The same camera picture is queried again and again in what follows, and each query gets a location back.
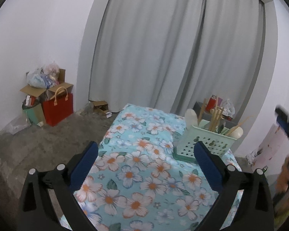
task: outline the floor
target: floor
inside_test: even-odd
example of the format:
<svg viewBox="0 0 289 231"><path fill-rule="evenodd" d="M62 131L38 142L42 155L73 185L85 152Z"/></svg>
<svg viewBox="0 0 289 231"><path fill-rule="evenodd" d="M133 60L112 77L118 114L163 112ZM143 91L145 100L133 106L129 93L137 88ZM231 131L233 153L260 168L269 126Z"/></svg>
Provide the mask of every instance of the floor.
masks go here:
<svg viewBox="0 0 289 231"><path fill-rule="evenodd" d="M0 213L12 230L16 230L18 200L26 175L31 168L54 169L81 153L89 141L99 143L117 114L106 118L88 106L55 127L31 126L15 135L0 134ZM244 158L237 159L244 172L251 172ZM50 192L55 211L62 215L54 192Z"/></svg>

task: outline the bag handle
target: bag handle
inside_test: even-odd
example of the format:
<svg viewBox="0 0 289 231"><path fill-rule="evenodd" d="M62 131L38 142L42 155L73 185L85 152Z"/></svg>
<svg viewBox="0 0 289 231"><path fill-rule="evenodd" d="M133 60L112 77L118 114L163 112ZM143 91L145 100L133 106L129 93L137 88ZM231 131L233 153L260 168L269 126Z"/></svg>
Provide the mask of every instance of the bag handle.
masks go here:
<svg viewBox="0 0 289 231"><path fill-rule="evenodd" d="M68 100L68 92L67 92L67 89L65 87L59 87L57 88L56 92L55 92L55 101L54 101L54 106L56 106L58 104L57 102L57 92L59 91L59 89L65 89L66 91L66 97L65 97L65 100L67 101Z"/></svg>

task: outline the curtain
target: curtain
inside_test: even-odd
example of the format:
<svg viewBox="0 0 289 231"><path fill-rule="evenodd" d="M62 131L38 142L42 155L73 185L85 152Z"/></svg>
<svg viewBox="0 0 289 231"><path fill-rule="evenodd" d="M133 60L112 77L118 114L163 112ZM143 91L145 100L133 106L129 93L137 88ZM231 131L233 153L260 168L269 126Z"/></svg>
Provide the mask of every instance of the curtain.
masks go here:
<svg viewBox="0 0 289 231"><path fill-rule="evenodd" d="M89 99L113 112L133 103L183 115L220 93L239 106L259 57L261 9L259 0L109 0Z"/></svg>

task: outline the person's hand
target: person's hand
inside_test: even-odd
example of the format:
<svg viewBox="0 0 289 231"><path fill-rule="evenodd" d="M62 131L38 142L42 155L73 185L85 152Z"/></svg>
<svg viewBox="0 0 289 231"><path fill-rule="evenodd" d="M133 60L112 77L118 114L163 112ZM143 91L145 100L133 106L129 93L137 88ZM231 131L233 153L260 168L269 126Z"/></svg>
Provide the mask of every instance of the person's hand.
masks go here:
<svg viewBox="0 0 289 231"><path fill-rule="evenodd" d="M288 182L289 182L289 170L288 170L288 163L289 163L289 157L285 159L285 163L281 168L281 173L277 178L277 184L276 184L276 192L277 193L283 193L286 192L288 189ZM284 203L284 205L278 210L278 212L284 212L286 210L289 210L289 198Z"/></svg>

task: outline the open cardboard box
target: open cardboard box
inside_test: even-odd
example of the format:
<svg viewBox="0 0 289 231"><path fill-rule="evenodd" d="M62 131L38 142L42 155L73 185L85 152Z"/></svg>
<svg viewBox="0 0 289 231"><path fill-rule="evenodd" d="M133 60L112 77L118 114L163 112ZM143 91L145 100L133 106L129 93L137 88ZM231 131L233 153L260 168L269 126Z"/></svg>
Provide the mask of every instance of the open cardboard box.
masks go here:
<svg viewBox="0 0 289 231"><path fill-rule="evenodd" d="M98 112L105 115L107 118L111 117L111 111L108 110L108 103L106 101L94 101L93 112Z"/></svg>
<svg viewBox="0 0 289 231"><path fill-rule="evenodd" d="M49 88L49 89L35 88L35 87L30 86L30 85L26 85L20 91L24 92L25 94L34 96L34 97L39 97L45 93L45 99L46 100L52 99L55 95L57 88L59 88L59 87L65 87L67 89L67 91L69 93L71 93L72 88L73 88L73 84L65 82L65 69L60 69L58 81L60 82L59 85L56 85L56 86ZM64 91L65 90L62 90L58 94L63 95L62 93L64 93Z"/></svg>

